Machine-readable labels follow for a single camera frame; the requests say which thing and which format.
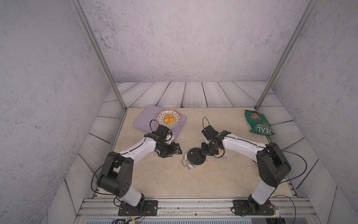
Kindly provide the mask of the black round alarm clock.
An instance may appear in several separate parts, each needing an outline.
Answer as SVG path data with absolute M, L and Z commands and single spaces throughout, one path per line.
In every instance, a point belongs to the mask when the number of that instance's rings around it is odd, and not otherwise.
M 201 166 L 206 161 L 206 156 L 202 154 L 200 148 L 192 148 L 188 153 L 185 153 L 182 159 L 182 165 L 187 169 L 195 169 Z

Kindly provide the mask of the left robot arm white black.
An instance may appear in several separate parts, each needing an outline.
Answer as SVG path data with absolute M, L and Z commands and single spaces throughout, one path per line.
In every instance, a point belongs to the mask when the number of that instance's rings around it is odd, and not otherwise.
M 133 169 L 135 164 L 152 152 L 156 152 L 160 158 L 182 154 L 180 145 L 167 141 L 166 135 L 148 133 L 133 147 L 107 155 L 97 179 L 97 186 L 132 207 L 141 207 L 144 195 L 131 186 Z

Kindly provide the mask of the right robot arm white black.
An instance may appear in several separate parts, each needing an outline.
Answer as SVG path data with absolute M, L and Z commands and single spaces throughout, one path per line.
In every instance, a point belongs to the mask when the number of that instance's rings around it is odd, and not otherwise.
M 281 181 L 291 171 L 291 165 L 282 150 L 273 142 L 256 143 L 240 138 L 229 131 L 219 133 L 212 127 L 204 128 L 202 134 L 206 139 L 201 146 L 203 154 L 218 155 L 219 149 L 227 149 L 247 156 L 257 163 L 261 180 L 248 198 L 253 205 L 266 204 Z

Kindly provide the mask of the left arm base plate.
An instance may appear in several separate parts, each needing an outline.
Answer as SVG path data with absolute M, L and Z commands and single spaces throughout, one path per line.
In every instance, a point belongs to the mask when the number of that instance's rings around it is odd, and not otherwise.
M 129 205 L 121 202 L 119 206 L 118 216 L 144 217 L 156 216 L 158 212 L 157 200 L 141 200 L 137 206 Z

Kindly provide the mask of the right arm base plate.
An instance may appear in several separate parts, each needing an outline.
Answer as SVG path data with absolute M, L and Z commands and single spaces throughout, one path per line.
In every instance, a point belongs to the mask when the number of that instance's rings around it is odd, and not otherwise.
M 263 205 L 259 205 L 255 200 L 233 200 L 231 211 L 241 217 L 245 216 L 275 216 L 274 205 L 268 200 Z

